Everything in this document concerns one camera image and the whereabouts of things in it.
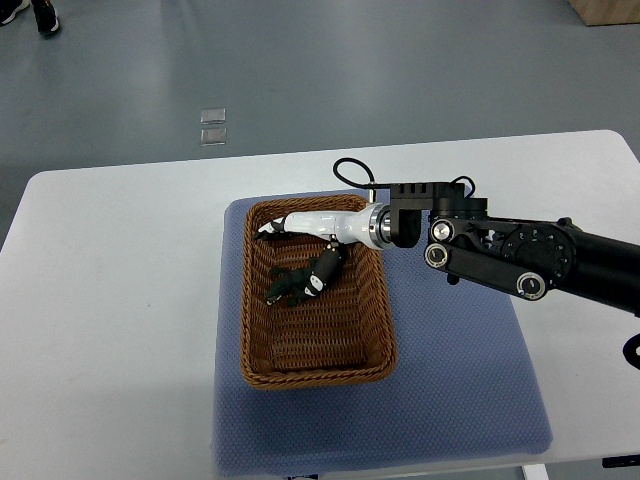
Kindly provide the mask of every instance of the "circular bolt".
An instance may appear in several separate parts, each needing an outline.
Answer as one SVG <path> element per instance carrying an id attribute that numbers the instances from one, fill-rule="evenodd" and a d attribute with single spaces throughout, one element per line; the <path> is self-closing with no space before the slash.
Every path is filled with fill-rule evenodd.
<path id="1" fill-rule="evenodd" d="M 431 227 L 431 235 L 440 242 L 445 242 L 453 237 L 453 225 L 446 220 L 440 220 Z"/>
<path id="2" fill-rule="evenodd" d="M 424 260 L 433 268 L 440 268 L 447 263 L 449 254 L 447 249 L 437 243 L 432 243 L 424 251 Z"/>
<path id="3" fill-rule="evenodd" d="M 538 300 L 545 294 L 547 287 L 540 275 L 527 272 L 520 275 L 516 282 L 518 294 L 527 300 Z"/>

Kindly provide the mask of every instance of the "small clear square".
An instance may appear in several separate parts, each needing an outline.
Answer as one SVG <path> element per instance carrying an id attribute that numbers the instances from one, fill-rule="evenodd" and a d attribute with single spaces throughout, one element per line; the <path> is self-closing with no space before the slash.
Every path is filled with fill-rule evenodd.
<path id="1" fill-rule="evenodd" d="M 227 143 L 226 128 L 206 128 L 200 133 L 200 145 L 202 147 L 223 145 L 225 143 Z"/>
<path id="2" fill-rule="evenodd" d="M 224 108 L 203 108 L 200 112 L 200 123 L 224 123 L 227 112 Z"/>

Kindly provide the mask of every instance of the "cardboard box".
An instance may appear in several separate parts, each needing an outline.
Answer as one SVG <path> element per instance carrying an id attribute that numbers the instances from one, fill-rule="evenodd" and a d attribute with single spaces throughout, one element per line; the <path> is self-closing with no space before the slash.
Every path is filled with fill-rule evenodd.
<path id="1" fill-rule="evenodd" d="M 569 0 L 587 26 L 640 23 L 640 0 Z"/>

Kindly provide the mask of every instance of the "gray floor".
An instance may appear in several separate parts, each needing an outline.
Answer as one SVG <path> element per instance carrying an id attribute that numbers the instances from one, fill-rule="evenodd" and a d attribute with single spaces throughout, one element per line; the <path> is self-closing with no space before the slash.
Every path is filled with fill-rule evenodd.
<path id="1" fill-rule="evenodd" d="M 565 0 L 54 3 L 56 38 L 30 10 L 0 29 L 0 243 L 42 170 L 601 128 L 640 156 L 640 25 Z M 199 146 L 209 106 L 227 145 Z"/>

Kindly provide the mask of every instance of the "person's foot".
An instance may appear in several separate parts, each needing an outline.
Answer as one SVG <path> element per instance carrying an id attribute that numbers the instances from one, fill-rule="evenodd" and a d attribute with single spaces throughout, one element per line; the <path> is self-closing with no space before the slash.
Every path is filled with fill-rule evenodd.
<path id="1" fill-rule="evenodd" d="M 0 2 L 0 25 L 6 25 L 16 18 L 20 10 L 29 6 L 31 0 L 6 0 Z"/>
<path id="2" fill-rule="evenodd" d="M 60 29 L 60 21 L 49 0 L 44 0 L 41 5 L 34 4 L 33 13 L 36 14 L 36 22 L 40 35 L 48 37 L 58 32 Z"/>

